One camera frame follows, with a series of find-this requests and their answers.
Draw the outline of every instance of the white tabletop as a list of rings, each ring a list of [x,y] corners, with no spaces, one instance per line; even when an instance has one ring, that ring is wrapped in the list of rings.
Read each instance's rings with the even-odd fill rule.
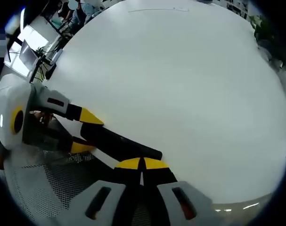
[[[120,2],[70,40],[47,86],[162,151],[177,179],[214,203],[269,194],[283,174],[281,84],[250,24],[220,6]]]

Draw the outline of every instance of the black cable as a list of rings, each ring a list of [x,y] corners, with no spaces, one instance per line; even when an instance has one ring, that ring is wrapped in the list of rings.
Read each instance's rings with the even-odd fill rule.
[[[36,78],[36,77],[34,77],[35,79],[38,79],[39,81],[41,81],[41,82],[43,82],[40,78]]]
[[[43,69],[42,69],[41,65],[39,65],[39,70],[40,70],[41,76],[43,76],[43,79],[45,79],[45,76],[44,76]]]
[[[57,46],[55,47],[55,49],[54,50],[56,50],[56,51],[58,51],[59,50],[59,43],[57,44]]]
[[[45,68],[46,70],[48,70],[48,68],[46,67],[46,65],[45,65],[44,63],[42,63],[42,65],[44,66],[44,68]]]
[[[57,50],[56,49],[52,50],[52,51],[44,51],[44,50],[42,50],[42,52],[44,52],[44,53],[51,53],[51,52],[55,52],[55,51],[57,51]]]

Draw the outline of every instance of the wall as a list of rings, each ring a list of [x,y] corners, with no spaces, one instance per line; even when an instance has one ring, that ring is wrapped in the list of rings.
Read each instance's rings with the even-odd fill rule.
[[[224,8],[227,7],[227,2],[225,0],[213,0],[213,3],[219,5],[219,6],[222,6]]]
[[[59,35],[54,28],[41,16],[38,16],[30,26],[41,34],[49,43],[52,43]]]
[[[241,10],[244,10],[243,3],[244,3],[244,1],[242,1],[242,0],[233,0],[233,5],[239,9],[241,9]]]
[[[83,0],[83,2],[89,3],[89,4],[93,5],[93,6],[99,6],[99,5],[102,4],[102,0]]]
[[[4,66],[3,66],[3,69],[2,69],[2,71],[1,71],[1,73],[0,73],[0,80],[1,80],[1,78],[2,78],[4,75],[10,74],[10,73],[16,74],[16,75],[20,76],[21,78],[24,78],[24,76],[20,75],[19,73],[17,73],[16,71],[14,71],[12,68],[10,68],[10,67],[4,65]]]
[[[248,15],[249,16],[262,15],[261,11],[251,1],[249,1],[248,3]]]

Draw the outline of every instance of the ceiling light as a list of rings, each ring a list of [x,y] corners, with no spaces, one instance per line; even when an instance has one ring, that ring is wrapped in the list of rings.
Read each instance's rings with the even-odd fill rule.
[[[2,121],[3,121],[3,116],[2,114],[0,115],[0,127],[2,127]]]
[[[247,208],[250,208],[250,207],[252,207],[252,206],[256,206],[256,205],[258,205],[259,203],[255,203],[255,204],[253,204],[253,205],[250,205],[250,206],[246,206],[246,207],[244,207],[243,209],[245,210],[245,209],[247,209]]]
[[[20,14],[20,32],[24,30],[24,18],[25,18],[25,8],[23,8]]]

